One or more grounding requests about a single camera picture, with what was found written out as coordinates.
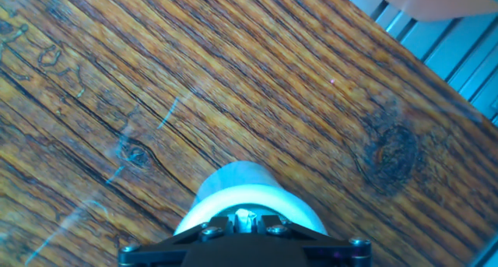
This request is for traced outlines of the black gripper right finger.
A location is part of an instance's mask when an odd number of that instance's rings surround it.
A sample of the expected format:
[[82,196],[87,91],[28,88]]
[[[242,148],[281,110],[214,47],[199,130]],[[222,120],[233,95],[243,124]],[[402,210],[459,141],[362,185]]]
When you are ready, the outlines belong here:
[[262,216],[258,232],[272,242],[270,254],[281,255],[284,266],[372,266],[372,246],[365,238],[335,239],[276,215]]

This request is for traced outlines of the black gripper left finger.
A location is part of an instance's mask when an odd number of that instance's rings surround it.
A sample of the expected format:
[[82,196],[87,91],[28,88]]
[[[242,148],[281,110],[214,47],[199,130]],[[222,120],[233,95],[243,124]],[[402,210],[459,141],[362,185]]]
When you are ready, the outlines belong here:
[[118,266],[159,266],[181,263],[193,244],[233,233],[228,216],[215,216],[156,244],[130,244],[117,253]]

